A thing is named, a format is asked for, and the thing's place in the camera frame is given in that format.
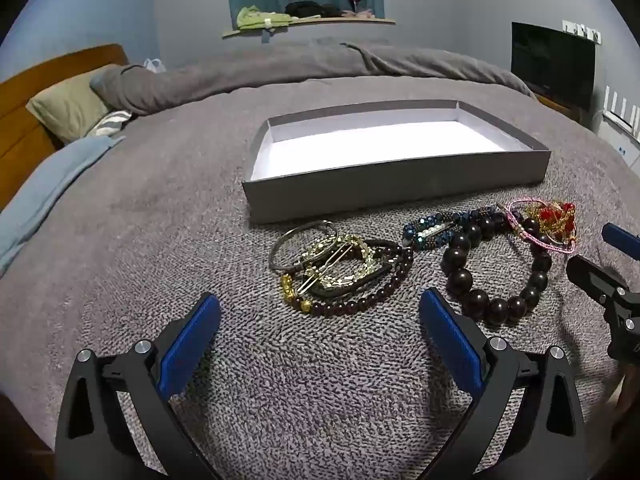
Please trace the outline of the white plastic bag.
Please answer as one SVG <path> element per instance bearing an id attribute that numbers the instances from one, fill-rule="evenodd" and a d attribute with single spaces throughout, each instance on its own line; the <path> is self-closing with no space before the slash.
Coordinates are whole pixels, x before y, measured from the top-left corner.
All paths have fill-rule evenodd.
<path id="1" fill-rule="evenodd" d="M 166 70 L 165 65 L 159 58 L 147 58 L 143 62 L 143 66 L 154 74 L 160 74 Z"/>

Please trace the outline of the striped pillow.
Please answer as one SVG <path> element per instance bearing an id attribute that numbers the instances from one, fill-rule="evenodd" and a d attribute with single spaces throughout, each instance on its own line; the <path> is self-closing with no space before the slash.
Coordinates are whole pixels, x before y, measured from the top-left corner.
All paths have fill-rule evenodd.
<path id="1" fill-rule="evenodd" d="M 96 125 L 87 133 L 89 136 L 112 136 L 122 131 L 132 120 L 134 114 L 128 110 L 114 110 L 100 119 Z"/>

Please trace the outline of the white wall sockets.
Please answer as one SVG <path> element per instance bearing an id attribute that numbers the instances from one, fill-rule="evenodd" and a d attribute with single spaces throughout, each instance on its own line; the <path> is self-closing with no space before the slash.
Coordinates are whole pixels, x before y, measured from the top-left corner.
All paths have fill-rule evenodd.
<path id="1" fill-rule="evenodd" d="M 588 39 L 595 44 L 602 44 L 601 33 L 594 28 L 587 27 L 584 24 L 573 23 L 567 20 L 562 21 L 563 32 L 574 36 Z"/>

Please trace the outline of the grey bed blanket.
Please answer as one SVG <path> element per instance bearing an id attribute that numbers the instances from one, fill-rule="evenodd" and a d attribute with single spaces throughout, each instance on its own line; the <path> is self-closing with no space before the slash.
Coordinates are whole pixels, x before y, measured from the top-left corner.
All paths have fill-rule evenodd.
<path id="1" fill-rule="evenodd" d="M 295 269 L 326 231 L 303 220 L 250 222 L 250 146 L 273 117 L 352 103 L 470 104 L 544 144 L 544 182 L 332 217 L 332 266 Z M 129 350 L 203 292 L 221 323 L 171 404 L 227 479 L 403 479 L 426 466 L 470 398 L 422 334 L 424 289 L 444 288 L 440 249 L 415 252 L 347 299 L 332 295 L 380 266 L 362 240 L 399 243 L 436 214 L 541 198 L 575 206 L 578 252 L 637 285 L 608 246 L 613 222 L 639 227 L 639 180 L 593 133 L 523 93 L 479 82 L 358 77 L 270 84 L 138 118 L 56 201 L 1 280 L 1 390 L 47 443 L 75 356 Z"/>

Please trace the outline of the wooden window sill shelf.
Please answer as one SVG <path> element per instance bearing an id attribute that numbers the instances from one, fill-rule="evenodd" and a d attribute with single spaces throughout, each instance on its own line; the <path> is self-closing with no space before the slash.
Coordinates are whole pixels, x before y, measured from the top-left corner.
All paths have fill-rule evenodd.
<path id="1" fill-rule="evenodd" d="M 233 37 L 239 37 L 254 32 L 285 32 L 287 29 L 299 26 L 319 26 L 319 25 L 335 25 L 335 24 L 377 24 L 377 25 L 396 25 L 397 22 L 391 18 L 298 18 L 283 26 L 274 26 L 268 22 L 265 26 L 258 28 L 235 29 L 232 32 L 224 32 L 221 36 L 222 40 Z"/>

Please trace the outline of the black television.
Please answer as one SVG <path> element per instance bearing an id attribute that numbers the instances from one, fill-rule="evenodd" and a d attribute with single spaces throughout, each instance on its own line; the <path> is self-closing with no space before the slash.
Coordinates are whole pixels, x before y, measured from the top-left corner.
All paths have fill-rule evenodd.
<path id="1" fill-rule="evenodd" d="M 589 110 L 596 44 L 547 27 L 511 24 L 511 72 L 549 99 Z"/>

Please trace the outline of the olive green pillow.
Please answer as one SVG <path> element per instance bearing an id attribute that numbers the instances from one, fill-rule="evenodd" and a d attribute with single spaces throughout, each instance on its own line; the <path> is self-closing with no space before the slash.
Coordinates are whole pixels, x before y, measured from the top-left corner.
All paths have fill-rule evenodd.
<path id="1" fill-rule="evenodd" d="M 82 139 L 113 110 L 92 90 L 91 81 L 114 67 L 107 64 L 60 81 L 37 93 L 26 108 L 64 144 Z"/>

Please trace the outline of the light blue pillow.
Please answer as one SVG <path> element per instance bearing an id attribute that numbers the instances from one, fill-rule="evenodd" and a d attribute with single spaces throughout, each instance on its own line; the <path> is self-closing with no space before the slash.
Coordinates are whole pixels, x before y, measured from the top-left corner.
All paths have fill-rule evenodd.
<path id="1" fill-rule="evenodd" d="M 80 139 L 46 158 L 1 211 L 1 275 L 32 238 L 67 188 L 124 136 Z"/>

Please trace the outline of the black clothes on sill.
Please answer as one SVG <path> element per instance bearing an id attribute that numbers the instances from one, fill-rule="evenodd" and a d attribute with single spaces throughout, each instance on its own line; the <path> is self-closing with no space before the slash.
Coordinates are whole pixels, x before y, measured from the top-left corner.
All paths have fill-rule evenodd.
<path id="1" fill-rule="evenodd" d="M 285 6 L 284 13 L 292 16 L 292 18 L 312 18 L 313 16 L 341 18 L 343 16 L 343 10 L 332 3 L 321 4 L 310 0 L 288 3 Z"/>

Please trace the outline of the wooden tv stand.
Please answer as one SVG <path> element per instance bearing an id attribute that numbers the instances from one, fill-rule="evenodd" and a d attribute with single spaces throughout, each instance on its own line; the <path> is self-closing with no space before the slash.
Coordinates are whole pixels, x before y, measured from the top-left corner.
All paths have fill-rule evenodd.
<path id="1" fill-rule="evenodd" d="M 574 120 L 574 122 L 578 122 L 578 124 L 582 122 L 582 111 L 579 107 L 556 102 L 555 100 L 548 98 L 548 96 L 544 96 L 537 92 L 535 92 L 535 96 L 540 104 L 555 110 L 571 120 Z"/>

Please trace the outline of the grey shallow cardboard tray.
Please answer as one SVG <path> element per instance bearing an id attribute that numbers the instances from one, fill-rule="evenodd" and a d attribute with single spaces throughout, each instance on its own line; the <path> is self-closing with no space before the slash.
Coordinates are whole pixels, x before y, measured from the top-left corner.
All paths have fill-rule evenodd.
<path id="1" fill-rule="evenodd" d="M 551 152 L 460 100 L 331 106 L 266 119 L 242 182 L 250 220 L 322 217 L 538 184 Z"/>

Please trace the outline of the grey duvet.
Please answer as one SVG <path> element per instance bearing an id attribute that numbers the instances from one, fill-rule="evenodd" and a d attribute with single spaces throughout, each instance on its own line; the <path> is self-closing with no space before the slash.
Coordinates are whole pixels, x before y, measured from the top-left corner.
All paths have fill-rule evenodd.
<path id="1" fill-rule="evenodd" d="M 472 81 L 534 95 L 508 70 L 467 55 L 333 38 L 228 52 L 163 73 L 141 65 L 114 66 L 92 77 L 90 88 L 113 110 L 146 116 L 241 88 L 369 76 Z"/>

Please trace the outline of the green cloth on sill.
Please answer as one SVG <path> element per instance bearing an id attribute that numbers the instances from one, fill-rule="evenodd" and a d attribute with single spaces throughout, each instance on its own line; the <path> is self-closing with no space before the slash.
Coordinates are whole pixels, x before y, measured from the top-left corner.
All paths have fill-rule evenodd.
<path id="1" fill-rule="evenodd" d="M 262 12 L 257 6 L 243 6 L 236 16 L 236 28 L 241 32 L 254 29 L 288 27 L 292 16 L 279 12 Z"/>

